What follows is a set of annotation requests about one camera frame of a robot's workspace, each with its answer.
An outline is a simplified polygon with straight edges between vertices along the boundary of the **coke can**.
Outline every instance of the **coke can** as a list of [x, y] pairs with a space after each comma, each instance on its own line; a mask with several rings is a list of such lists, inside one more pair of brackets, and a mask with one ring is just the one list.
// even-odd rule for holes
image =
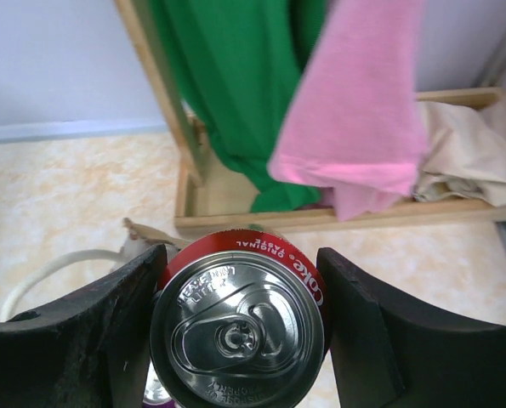
[[151, 322], [151, 359], [173, 399], [192, 407], [291, 408], [328, 350], [326, 286], [298, 248], [231, 229], [168, 263]]
[[168, 391], [160, 383], [152, 362], [149, 364], [145, 393], [143, 394], [143, 408], [176, 408]]

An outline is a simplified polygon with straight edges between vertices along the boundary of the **beige cloth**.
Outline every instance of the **beige cloth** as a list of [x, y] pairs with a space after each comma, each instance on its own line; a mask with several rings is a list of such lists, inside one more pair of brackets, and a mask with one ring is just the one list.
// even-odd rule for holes
[[419, 102], [430, 152], [420, 168], [415, 196], [481, 198], [506, 205], [506, 91], [484, 110]]
[[130, 218], [125, 218], [122, 222], [128, 230], [128, 236], [120, 248], [122, 261], [113, 265], [110, 272], [113, 272], [137, 258], [144, 251], [156, 244], [165, 244], [168, 253], [168, 262], [171, 261], [177, 253], [190, 243], [179, 238], [174, 238], [159, 229], [148, 225], [136, 224]]

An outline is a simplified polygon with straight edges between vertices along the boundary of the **wooden frame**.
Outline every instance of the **wooden frame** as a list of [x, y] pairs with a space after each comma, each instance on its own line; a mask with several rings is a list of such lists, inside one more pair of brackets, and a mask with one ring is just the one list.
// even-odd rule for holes
[[[332, 209], [248, 213], [257, 191], [243, 175], [222, 166], [208, 146], [203, 125], [194, 116], [187, 118], [154, 21], [149, 16], [148, 2], [115, 0], [115, 3], [181, 153], [174, 217], [181, 235], [195, 238], [229, 225], [247, 224], [290, 232], [506, 221], [506, 207], [458, 198], [438, 202], [404, 200], [387, 211], [364, 214], [344, 223], [338, 222]], [[418, 100], [481, 109], [496, 102], [499, 93], [499, 88], [427, 92], [419, 93]]]

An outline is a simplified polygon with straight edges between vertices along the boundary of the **pull tab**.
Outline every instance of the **pull tab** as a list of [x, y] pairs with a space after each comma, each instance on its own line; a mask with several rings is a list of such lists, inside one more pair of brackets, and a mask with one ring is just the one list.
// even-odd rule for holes
[[215, 371], [243, 364], [258, 353], [262, 329], [245, 314], [226, 314], [179, 327], [173, 345], [183, 366]]

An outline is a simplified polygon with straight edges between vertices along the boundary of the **coke logo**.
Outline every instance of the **coke logo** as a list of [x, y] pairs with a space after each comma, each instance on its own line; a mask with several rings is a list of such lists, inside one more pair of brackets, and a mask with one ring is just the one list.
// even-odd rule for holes
[[313, 298], [317, 302], [317, 306], [322, 306], [324, 303], [324, 295], [322, 294], [317, 279], [308, 271], [307, 266], [305, 266], [302, 261], [294, 257], [294, 255], [290, 255], [289, 257], [294, 261], [294, 269], [296, 269], [305, 286], [310, 290]]

